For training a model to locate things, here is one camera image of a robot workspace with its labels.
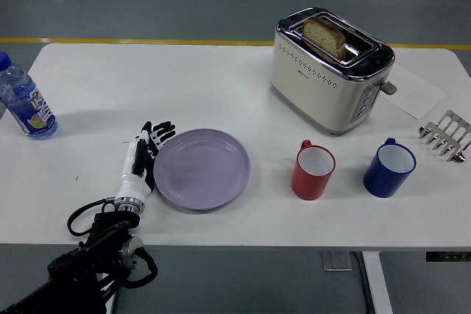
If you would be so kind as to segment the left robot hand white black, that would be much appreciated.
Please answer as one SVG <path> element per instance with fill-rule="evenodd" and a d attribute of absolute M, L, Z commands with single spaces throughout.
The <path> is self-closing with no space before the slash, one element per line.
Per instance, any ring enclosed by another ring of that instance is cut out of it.
<path fill-rule="evenodd" d="M 136 201 L 143 204 L 155 186 L 153 168 L 155 158 L 163 145 L 174 137 L 175 125 L 170 121 L 153 125 L 147 121 L 141 132 L 128 147 L 121 172 L 118 201 Z"/>

